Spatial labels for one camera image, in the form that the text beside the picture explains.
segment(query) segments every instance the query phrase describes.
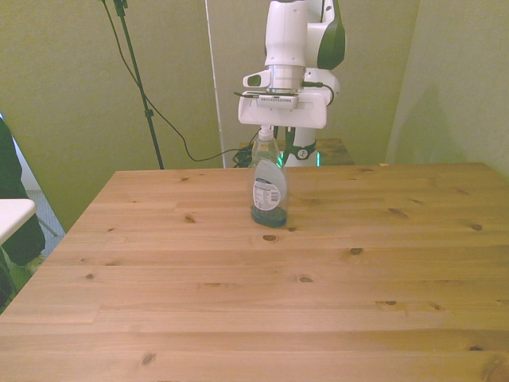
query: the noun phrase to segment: black cable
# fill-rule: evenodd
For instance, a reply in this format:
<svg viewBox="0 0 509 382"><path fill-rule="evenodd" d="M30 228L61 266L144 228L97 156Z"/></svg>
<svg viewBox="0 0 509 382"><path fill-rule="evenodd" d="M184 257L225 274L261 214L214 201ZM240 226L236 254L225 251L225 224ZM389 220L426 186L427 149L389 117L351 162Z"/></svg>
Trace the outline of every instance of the black cable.
<svg viewBox="0 0 509 382"><path fill-rule="evenodd" d="M331 100L329 101L327 106L329 106L332 102L334 102L334 90L332 90L332 88L330 86L328 86L327 84L324 84L323 82L304 81L302 83L302 86L305 88L327 88L328 90L331 91Z"/></svg>
<svg viewBox="0 0 509 382"><path fill-rule="evenodd" d="M332 88L331 88L330 86L328 86L328 85L326 85L326 84L324 84L324 88L327 88L328 90L330 90L330 91L331 91L331 100L330 100L330 102L327 104L327 106L328 106L328 105L330 105L331 103L333 103L333 102L334 102L334 91L332 90Z"/></svg>
<svg viewBox="0 0 509 382"><path fill-rule="evenodd" d="M258 135L258 131L253 135L253 138L249 141L246 147L243 147L239 150L237 154L231 159L235 165L235 168L245 168L248 167L251 163L251 151L253 150L253 140L255 139L256 135Z"/></svg>
<svg viewBox="0 0 509 382"><path fill-rule="evenodd" d="M106 0L101 0L103 5L104 5L104 9L106 10L106 13L108 15L108 19L110 20L110 24L111 24L111 28L113 29L113 34L115 35L115 41L117 42L117 47L119 48L119 53L120 53L120 57L122 58L122 62L124 63L124 65L126 66L127 68L127 71L129 72L130 76L132 77L133 81L136 83L136 86L138 86L138 88L140 89L140 92L142 92L142 94L145 96L145 99L147 101L147 103L155 110L155 112L161 117L163 118L163 120L168 123L172 129L178 134L179 137L181 137L182 139L182 142L184 143L184 148L185 148L185 152L187 153L188 157L194 161L194 162L205 162L205 161L209 161L213 158L217 158L223 154L226 154L226 153L229 153L231 151L241 151L242 149L230 149L230 150L226 150L226 151L223 151L222 153L219 153L217 155L214 155L214 156L211 156L210 158L205 158L205 159L195 159L192 157L191 153L189 153L189 149L188 149L188 144L184 138L184 135L182 135L180 133L180 131L153 105L153 103L150 101L149 97L146 96L146 93L143 91L143 88L142 86L140 86L140 84L138 83L138 81L136 80L136 77L134 76L133 72L131 71L127 61L126 61L126 58L124 57L123 55L123 52L122 52L122 47L120 46L120 40L119 40L119 36L117 34L117 30L115 28L115 24L113 23L113 19L111 18L111 14L110 14L110 11L106 5Z"/></svg>

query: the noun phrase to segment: light stand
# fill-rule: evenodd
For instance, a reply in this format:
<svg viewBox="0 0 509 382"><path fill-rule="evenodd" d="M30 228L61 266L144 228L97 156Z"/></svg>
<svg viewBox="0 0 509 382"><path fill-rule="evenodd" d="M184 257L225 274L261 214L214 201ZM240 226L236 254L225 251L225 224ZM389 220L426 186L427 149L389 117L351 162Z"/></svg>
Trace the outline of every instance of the light stand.
<svg viewBox="0 0 509 382"><path fill-rule="evenodd" d="M140 73L138 71L138 65L136 64L136 58L134 57L133 45L130 42L129 32L127 30L126 19L125 19L126 12L124 11L124 8L127 8L127 0L113 0L113 3L115 4L115 9L117 10L117 15L120 17L120 22L122 23L122 27L124 29L124 34L126 35L126 41L127 41L127 46L129 47L130 59L133 61L134 73L136 74L136 82L138 83L138 88L140 89L140 93L142 95L143 107L145 108L145 117L149 123L150 134L152 135L153 147L156 150L157 161L159 162L159 168L161 170L164 170L165 167L162 163L161 151L159 150L159 145L157 144L157 136L156 136L155 130L153 128L153 123L152 123L153 111L151 109L149 109L149 106L146 102L146 95L145 95L145 92L143 91L142 78L140 77Z"/></svg>

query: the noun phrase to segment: blue liquid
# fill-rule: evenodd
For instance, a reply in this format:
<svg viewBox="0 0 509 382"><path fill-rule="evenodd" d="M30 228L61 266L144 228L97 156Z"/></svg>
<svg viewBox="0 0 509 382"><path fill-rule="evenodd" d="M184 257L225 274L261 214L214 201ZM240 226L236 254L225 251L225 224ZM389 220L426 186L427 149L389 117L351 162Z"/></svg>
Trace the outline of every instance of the blue liquid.
<svg viewBox="0 0 509 382"><path fill-rule="evenodd" d="M281 207L276 207L275 209L271 209L270 211L262 211L261 209L257 209L252 205L251 217L258 224L276 228L282 227L283 225L286 224L288 212L285 209L282 209Z"/></svg>

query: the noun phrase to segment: clear plastic bottle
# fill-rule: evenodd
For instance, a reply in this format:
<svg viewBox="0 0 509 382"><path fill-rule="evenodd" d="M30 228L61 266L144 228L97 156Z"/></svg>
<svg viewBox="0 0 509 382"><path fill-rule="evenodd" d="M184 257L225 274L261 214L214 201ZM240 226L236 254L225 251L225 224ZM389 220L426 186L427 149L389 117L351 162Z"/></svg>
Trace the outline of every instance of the clear plastic bottle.
<svg viewBox="0 0 509 382"><path fill-rule="evenodd" d="M270 126L262 125L249 165L251 217L267 227L281 227L288 216L286 169Z"/></svg>

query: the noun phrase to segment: green wall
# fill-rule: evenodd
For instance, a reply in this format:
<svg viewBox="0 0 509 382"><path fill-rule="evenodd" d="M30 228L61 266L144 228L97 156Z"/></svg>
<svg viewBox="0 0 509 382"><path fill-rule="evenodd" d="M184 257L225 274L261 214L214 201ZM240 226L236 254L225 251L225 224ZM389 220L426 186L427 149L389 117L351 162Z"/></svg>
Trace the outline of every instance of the green wall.
<svg viewBox="0 0 509 382"><path fill-rule="evenodd" d="M509 177L509 2L422 0L387 161Z"/></svg>
<svg viewBox="0 0 509 382"><path fill-rule="evenodd" d="M147 95L195 157L219 153L204 1L129 0L126 22ZM158 168L139 90L97 0L4 1L0 30L0 110L69 230L116 170ZM167 169L222 166L190 161L172 129L154 124Z"/></svg>

